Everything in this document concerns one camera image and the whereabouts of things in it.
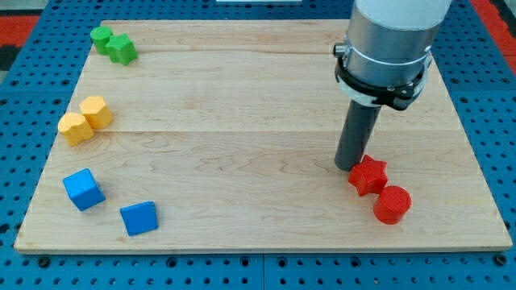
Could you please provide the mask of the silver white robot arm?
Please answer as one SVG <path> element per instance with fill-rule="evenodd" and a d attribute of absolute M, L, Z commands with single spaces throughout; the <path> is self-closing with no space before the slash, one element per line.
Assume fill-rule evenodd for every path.
<path fill-rule="evenodd" d="M 451 0 L 355 0 L 334 55 L 358 81 L 401 86 L 423 70 Z"/>

